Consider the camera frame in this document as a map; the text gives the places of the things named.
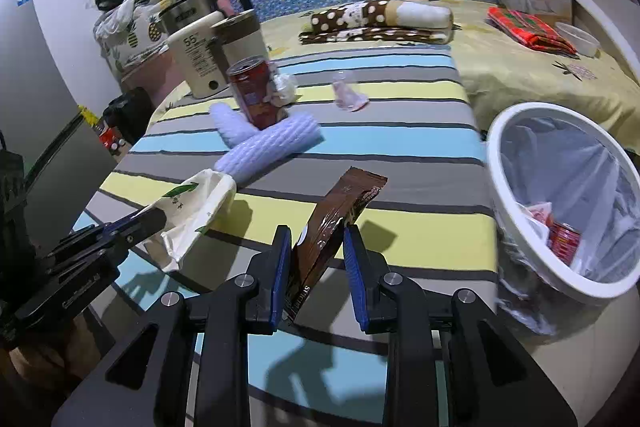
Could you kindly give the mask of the crumpled white tissue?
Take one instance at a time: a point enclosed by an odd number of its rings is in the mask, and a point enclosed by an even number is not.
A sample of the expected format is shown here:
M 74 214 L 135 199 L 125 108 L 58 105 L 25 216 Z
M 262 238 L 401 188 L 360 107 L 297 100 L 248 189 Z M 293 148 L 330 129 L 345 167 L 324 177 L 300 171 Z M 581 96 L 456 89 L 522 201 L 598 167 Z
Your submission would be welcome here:
M 281 72 L 276 66 L 271 69 L 273 105 L 283 107 L 292 104 L 296 98 L 297 81 L 294 75 Z

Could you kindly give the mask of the white round trash bin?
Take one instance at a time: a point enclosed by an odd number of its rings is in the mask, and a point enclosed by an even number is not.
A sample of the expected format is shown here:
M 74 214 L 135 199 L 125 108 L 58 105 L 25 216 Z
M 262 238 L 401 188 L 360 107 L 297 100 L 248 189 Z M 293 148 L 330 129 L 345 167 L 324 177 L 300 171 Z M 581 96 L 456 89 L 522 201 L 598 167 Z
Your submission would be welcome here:
M 570 122 L 602 142 L 620 161 L 632 187 L 639 193 L 639 175 L 623 147 L 589 118 L 574 110 L 550 103 L 521 103 L 505 109 L 491 124 L 486 141 L 486 160 L 490 179 L 490 194 L 501 225 L 529 257 L 532 267 L 551 286 L 582 303 L 608 303 L 633 288 L 639 280 L 639 263 L 629 275 L 617 283 L 598 283 L 577 274 L 550 251 L 518 208 L 501 165 L 500 139 L 511 122 L 524 118 L 550 117 Z

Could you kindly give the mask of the brown snack wrapper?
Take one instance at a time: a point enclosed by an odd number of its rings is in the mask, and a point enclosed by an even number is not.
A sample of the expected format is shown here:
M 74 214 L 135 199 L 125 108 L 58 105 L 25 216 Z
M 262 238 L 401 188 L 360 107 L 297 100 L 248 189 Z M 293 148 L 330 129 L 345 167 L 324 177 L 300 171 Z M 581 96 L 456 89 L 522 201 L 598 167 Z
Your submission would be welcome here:
M 346 225 L 355 223 L 386 183 L 386 176 L 350 167 L 317 202 L 292 251 L 284 302 L 288 321 L 296 320 L 326 272 L 343 242 Z

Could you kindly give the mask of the clear plastic container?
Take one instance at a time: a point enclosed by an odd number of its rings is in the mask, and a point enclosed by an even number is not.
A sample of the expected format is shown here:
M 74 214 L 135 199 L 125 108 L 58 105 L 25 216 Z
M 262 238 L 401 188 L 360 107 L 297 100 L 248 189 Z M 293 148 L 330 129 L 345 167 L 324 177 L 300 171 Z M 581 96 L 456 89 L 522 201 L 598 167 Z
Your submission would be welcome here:
M 584 31 L 573 25 L 556 22 L 554 24 L 555 31 L 568 41 L 578 54 L 586 57 L 595 57 L 600 49 L 600 42 Z

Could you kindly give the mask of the red toy car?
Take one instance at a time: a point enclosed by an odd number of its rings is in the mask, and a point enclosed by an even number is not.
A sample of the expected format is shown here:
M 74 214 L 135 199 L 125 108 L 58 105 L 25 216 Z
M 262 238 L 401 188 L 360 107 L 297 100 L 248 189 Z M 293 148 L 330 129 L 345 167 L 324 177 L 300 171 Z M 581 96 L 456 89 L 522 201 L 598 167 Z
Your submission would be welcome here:
M 112 156 L 118 156 L 128 142 L 120 135 L 117 129 L 106 127 L 99 135 L 102 145 L 110 152 Z

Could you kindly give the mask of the red soda can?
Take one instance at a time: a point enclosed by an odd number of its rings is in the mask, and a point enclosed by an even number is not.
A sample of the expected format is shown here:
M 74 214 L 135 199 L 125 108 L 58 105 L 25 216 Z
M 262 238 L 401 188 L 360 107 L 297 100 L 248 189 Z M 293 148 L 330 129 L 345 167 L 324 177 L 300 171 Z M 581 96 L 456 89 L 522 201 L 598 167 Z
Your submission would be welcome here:
M 265 57 L 245 57 L 231 65 L 227 75 L 240 109 L 258 130 L 271 127 L 285 117 L 276 99 L 276 86 Z

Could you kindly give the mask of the black bag on floor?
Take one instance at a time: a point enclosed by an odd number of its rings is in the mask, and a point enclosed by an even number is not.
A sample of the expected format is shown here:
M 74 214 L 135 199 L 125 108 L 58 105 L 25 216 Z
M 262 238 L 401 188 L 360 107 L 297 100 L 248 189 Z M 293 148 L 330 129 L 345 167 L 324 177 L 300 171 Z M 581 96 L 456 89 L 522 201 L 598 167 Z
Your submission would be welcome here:
M 136 144 L 143 135 L 154 113 L 151 98 L 143 88 L 134 88 L 114 98 L 104 109 L 103 118 L 119 131 L 125 141 Z

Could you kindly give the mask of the translucent bin liner bag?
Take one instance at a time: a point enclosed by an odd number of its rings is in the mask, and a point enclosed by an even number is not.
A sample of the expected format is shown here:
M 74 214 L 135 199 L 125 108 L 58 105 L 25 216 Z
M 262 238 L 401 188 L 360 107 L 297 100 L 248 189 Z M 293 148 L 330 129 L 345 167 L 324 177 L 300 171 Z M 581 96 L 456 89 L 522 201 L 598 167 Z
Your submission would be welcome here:
M 620 161 L 592 134 L 556 118 L 524 118 L 503 130 L 501 165 L 515 202 L 579 233 L 568 264 L 598 283 L 617 283 L 639 263 L 639 193 Z M 542 337 L 566 336 L 601 313 L 546 282 L 500 230 L 498 306 Z

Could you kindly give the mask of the white green paper bag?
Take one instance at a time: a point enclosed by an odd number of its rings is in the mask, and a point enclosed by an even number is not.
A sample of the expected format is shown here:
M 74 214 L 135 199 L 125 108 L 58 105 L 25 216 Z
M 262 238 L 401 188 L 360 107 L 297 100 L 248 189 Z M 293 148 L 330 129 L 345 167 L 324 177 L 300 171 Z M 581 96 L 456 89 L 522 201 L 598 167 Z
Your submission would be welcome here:
M 165 272 L 179 271 L 214 220 L 227 213 L 236 183 L 227 173 L 204 169 L 144 207 L 141 213 L 162 210 L 160 231 L 142 242 L 143 249 Z

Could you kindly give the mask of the red plaid folded cloth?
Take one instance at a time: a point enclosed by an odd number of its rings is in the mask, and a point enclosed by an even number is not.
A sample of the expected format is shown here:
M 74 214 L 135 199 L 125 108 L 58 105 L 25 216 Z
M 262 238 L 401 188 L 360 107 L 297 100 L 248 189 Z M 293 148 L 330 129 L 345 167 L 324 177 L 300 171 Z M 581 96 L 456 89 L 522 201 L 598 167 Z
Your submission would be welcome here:
M 534 51 L 575 56 L 576 48 L 535 15 L 492 6 L 488 20 L 522 46 Z

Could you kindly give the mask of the red tissue pack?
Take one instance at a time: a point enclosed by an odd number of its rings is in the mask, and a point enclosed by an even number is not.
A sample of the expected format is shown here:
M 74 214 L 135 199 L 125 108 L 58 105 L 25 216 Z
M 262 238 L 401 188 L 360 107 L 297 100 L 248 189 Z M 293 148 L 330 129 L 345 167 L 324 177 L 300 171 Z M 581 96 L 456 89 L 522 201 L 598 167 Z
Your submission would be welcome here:
M 553 225 L 551 202 L 538 202 L 538 204 L 528 206 L 520 204 L 518 208 L 521 209 L 536 235 L 547 242 Z

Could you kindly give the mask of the cream brown tumbler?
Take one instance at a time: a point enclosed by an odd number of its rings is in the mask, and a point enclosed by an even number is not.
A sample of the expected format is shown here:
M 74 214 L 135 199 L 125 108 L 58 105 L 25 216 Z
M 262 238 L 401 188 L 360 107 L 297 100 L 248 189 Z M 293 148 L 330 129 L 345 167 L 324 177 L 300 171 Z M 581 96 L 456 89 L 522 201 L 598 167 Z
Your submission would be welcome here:
M 260 21 L 254 9 L 249 9 L 214 23 L 210 28 L 207 49 L 222 75 L 233 64 L 251 56 L 269 56 Z

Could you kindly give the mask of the cream electric kettle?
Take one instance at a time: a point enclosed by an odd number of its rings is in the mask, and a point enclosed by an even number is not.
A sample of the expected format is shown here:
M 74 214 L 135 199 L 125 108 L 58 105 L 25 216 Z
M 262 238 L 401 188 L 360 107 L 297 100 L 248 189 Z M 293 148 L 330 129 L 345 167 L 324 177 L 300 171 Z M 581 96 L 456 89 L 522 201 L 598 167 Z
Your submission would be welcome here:
M 224 19 L 214 11 L 203 16 L 178 17 L 178 28 L 171 31 L 167 44 L 172 58 L 194 98 L 207 98 L 227 87 L 227 80 L 208 50 L 212 27 Z

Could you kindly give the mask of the striped mat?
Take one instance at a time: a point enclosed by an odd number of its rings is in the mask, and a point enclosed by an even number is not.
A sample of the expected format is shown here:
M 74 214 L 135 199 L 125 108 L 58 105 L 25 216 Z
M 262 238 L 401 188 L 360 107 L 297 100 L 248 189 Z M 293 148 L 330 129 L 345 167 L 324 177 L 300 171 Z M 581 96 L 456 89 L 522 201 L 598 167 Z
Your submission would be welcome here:
M 194 296 L 248 267 L 278 225 L 300 233 L 314 205 L 350 167 L 386 176 L 358 221 L 363 242 L 430 291 L 497 290 L 496 226 L 485 154 L 456 63 L 444 46 L 346 46 L 280 58 L 297 81 L 293 113 L 322 141 L 239 187 L 230 211 L 177 272 L 136 248 L 94 300 L 107 332 L 124 335 L 166 291 Z M 334 102 L 332 77 L 350 70 L 369 103 Z M 248 340 L 250 413 L 258 426 L 373 426 L 383 415 L 386 339 L 360 331 L 341 260 L 333 260 L 293 324 Z

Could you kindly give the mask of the lavender knitted cloth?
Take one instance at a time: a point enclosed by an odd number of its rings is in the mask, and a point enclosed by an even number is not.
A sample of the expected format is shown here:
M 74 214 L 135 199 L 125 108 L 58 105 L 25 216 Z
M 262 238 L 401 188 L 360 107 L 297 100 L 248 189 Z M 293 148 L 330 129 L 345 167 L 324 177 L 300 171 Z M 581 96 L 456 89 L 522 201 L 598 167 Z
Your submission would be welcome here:
M 322 141 L 318 121 L 307 113 L 295 113 L 277 124 L 259 130 L 241 112 L 228 104 L 215 103 L 209 115 L 229 147 L 216 161 L 215 170 L 243 184 L 268 170 L 288 156 L 303 153 Z

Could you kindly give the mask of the brown polka dot pillow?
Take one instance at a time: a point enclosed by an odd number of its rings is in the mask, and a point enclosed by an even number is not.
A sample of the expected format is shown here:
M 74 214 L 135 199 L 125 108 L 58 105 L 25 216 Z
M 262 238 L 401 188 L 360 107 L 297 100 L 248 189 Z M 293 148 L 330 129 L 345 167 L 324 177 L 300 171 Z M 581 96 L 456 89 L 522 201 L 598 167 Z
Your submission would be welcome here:
M 298 38 L 303 44 L 360 41 L 447 43 L 454 14 L 411 0 L 363 0 L 312 12 Z

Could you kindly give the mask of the grey refrigerator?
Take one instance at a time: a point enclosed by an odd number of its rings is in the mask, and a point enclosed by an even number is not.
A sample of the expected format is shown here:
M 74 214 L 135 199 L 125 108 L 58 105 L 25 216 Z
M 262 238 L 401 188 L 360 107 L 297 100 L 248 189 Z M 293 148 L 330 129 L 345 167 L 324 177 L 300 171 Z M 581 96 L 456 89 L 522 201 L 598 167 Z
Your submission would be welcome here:
M 115 161 L 68 91 L 32 0 L 1 0 L 1 131 L 24 159 L 28 235 L 45 253 L 72 231 Z

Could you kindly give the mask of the clear plastic wrapper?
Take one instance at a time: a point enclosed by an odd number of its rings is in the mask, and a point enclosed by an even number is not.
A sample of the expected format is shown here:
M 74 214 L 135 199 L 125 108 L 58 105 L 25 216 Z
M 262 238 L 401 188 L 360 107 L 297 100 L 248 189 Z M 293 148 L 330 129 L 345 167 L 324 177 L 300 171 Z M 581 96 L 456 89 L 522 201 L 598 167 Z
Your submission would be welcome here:
M 363 94 L 350 70 L 339 70 L 332 77 L 332 88 L 336 106 L 349 112 L 358 112 L 369 103 L 367 95 Z

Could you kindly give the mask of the red cartoon snack box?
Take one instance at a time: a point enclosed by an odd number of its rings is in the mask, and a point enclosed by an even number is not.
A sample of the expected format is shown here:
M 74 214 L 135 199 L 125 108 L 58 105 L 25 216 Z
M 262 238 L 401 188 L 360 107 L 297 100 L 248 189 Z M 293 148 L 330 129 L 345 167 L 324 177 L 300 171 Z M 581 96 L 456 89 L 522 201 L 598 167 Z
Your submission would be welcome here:
M 552 221 L 549 227 L 547 246 L 564 265 L 571 265 L 581 238 L 582 234 L 568 223 Z

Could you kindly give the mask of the pineapple print bag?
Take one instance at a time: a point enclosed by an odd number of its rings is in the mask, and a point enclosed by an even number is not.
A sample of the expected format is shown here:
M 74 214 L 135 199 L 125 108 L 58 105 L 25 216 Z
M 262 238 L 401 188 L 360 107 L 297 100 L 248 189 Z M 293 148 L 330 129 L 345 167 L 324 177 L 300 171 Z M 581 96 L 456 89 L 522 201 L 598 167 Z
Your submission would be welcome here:
M 167 49 L 168 32 L 160 22 L 160 12 L 177 1 L 122 0 L 99 17 L 93 38 L 117 79 Z

